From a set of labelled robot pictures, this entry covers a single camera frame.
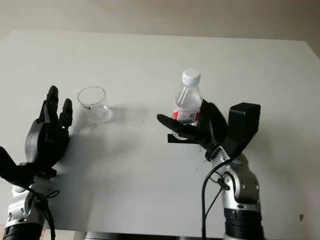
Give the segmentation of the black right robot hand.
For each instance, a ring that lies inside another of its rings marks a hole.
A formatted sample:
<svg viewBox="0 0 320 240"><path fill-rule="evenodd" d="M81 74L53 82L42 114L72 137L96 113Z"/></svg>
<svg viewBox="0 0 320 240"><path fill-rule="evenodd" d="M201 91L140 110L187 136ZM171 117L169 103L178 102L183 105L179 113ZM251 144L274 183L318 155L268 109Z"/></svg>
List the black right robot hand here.
<svg viewBox="0 0 320 240"><path fill-rule="evenodd" d="M227 136L227 122L217 106L206 100L202 101L196 125L182 124L164 114L158 114L157 120L177 134L169 134L169 143L198 144L205 150L221 145Z"/></svg>

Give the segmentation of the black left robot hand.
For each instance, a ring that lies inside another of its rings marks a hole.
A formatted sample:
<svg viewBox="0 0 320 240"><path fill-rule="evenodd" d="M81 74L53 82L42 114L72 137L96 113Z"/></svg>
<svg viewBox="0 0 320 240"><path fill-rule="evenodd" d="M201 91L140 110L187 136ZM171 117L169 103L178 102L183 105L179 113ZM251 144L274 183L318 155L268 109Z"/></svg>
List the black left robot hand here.
<svg viewBox="0 0 320 240"><path fill-rule="evenodd" d="M57 175L53 166L63 157L69 144L69 127L73 121L73 105L69 98L57 114L59 90L52 85L42 103L39 117L33 121L25 140L26 160L36 175L52 178Z"/></svg>

